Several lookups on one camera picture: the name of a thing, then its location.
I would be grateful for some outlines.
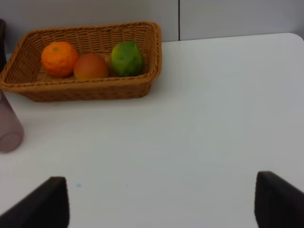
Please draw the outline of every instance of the basket rim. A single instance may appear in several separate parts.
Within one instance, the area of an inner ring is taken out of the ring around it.
[[[7,75],[12,70],[13,65],[17,61],[17,58],[20,55],[23,44],[27,41],[27,39],[32,34],[43,33],[45,31],[60,31],[60,30],[78,30],[78,29],[105,29],[105,28],[115,28],[115,27],[124,27],[124,26],[132,26],[132,25],[150,25],[155,34],[157,36],[157,62],[153,66],[153,69],[146,74],[138,75],[138,76],[127,76],[127,77],[108,77],[108,78],[100,78],[100,79],[91,79],[91,80],[68,80],[68,81],[49,81],[49,82],[34,82],[34,83],[21,83],[21,84],[9,84],[5,83]],[[152,21],[135,21],[135,22],[126,22],[126,23],[115,23],[115,24],[105,24],[105,25],[93,25],[93,26],[76,26],[76,27],[58,27],[58,28],[44,28],[37,29],[28,32],[25,34],[20,41],[18,42],[15,50],[13,51],[10,59],[6,63],[3,71],[0,73],[0,88],[4,91],[15,92],[17,89],[19,92],[31,92],[35,90],[38,91],[50,91],[50,90],[60,90],[65,88],[72,88],[71,85],[75,85],[77,87],[80,84],[87,83],[90,85],[90,88],[101,88],[101,87],[110,87],[110,86],[121,86],[123,85],[139,85],[149,81],[153,81],[160,74],[162,67],[162,32],[159,24]]]

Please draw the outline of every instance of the dark object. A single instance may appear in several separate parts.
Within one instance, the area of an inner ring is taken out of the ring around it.
[[[67,183],[51,177],[13,208],[0,216],[1,228],[67,228]]]
[[[256,178],[255,215],[259,228],[303,228],[304,194],[272,172]]]
[[[4,50],[4,34],[5,34],[5,21],[0,19],[0,73],[6,64],[5,50]]]

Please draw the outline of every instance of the orange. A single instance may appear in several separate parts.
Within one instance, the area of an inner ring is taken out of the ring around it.
[[[76,49],[68,42],[52,42],[41,55],[42,66],[53,77],[67,77],[74,70],[78,59]]]

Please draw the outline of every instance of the brown fruit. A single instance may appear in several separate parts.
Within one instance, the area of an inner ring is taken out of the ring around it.
[[[106,61],[97,54],[83,54],[75,63],[74,76],[79,80],[109,77]]]

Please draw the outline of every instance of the purple cup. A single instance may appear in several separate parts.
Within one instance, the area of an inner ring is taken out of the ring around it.
[[[10,152],[23,141],[23,127],[0,90],[0,152]]]

